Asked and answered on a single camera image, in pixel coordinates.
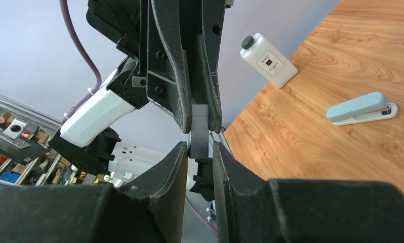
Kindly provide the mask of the light blue stapler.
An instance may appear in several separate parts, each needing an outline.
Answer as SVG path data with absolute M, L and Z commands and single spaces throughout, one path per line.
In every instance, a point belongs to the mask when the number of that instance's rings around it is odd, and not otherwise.
M 347 100 L 326 111 L 326 118 L 336 126 L 391 119 L 397 115 L 397 105 L 389 102 L 387 95 L 380 91 Z

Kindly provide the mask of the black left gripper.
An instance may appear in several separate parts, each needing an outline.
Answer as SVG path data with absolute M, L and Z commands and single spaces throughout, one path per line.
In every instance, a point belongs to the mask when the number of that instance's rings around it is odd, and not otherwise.
M 126 58 L 108 89 L 136 108 L 151 102 L 184 134 L 192 104 L 222 128 L 218 61 L 226 1 L 89 1 L 88 23 Z

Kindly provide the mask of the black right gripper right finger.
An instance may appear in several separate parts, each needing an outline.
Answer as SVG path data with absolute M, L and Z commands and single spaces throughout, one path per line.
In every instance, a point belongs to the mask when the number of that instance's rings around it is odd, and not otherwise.
M 264 180 L 213 147 L 218 242 L 404 242 L 404 194 L 379 181 Z

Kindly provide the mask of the staple block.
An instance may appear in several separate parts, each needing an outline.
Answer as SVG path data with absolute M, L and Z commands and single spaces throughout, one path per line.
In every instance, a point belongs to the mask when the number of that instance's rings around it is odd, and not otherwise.
M 190 157 L 206 158 L 209 155 L 209 106 L 192 104 L 192 124 L 190 131 Z

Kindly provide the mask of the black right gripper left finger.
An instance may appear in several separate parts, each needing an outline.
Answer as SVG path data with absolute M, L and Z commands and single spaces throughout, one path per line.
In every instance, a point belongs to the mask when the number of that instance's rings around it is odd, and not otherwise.
M 0 242 L 180 242 L 187 144 L 131 182 L 0 186 Z

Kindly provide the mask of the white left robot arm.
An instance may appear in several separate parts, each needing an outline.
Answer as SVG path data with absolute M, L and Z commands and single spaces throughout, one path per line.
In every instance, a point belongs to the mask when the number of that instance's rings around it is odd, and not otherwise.
M 191 135 L 190 156 L 208 156 L 222 130 L 218 61 L 232 1 L 89 1 L 88 23 L 125 59 L 66 116 L 50 145 L 86 173 L 112 169 L 120 141 L 111 125 L 152 103 Z

